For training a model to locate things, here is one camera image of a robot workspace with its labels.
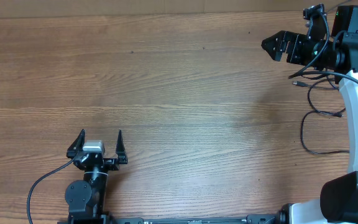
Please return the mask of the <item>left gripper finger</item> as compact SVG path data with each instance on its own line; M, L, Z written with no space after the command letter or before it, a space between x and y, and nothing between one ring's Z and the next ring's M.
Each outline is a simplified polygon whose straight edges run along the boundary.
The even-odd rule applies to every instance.
M79 151L82 150L83 145L85 143L85 135L86 132L82 129L78 135L78 137L73 141L73 143L67 149L67 158L73 159Z
M116 143L116 154L119 164L127 164L128 158L126 154L126 149L124 147L124 141L122 137L122 131L119 130L118 137L117 137L117 143Z

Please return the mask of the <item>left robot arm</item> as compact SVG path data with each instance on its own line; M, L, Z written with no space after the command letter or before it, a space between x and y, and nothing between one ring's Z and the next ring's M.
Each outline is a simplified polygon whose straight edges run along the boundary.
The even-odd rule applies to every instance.
M76 140L67 149L67 158L84 172L81 180L69 184L65 191L68 204L67 223L116 223L115 218L104 210L108 172L119 170L128 163L122 132L118 132L116 157L104 156L102 140L85 140L81 130Z

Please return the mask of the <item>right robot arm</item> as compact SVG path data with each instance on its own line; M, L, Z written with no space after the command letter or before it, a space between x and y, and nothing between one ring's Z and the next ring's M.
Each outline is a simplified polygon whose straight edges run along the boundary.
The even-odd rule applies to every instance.
M334 24L323 4L304 9L308 32L282 30L262 41L262 48L279 61L301 66L299 77L328 82L344 100L349 133L347 174L326 182L319 198L287 204L261 223L358 223L358 6L338 6Z

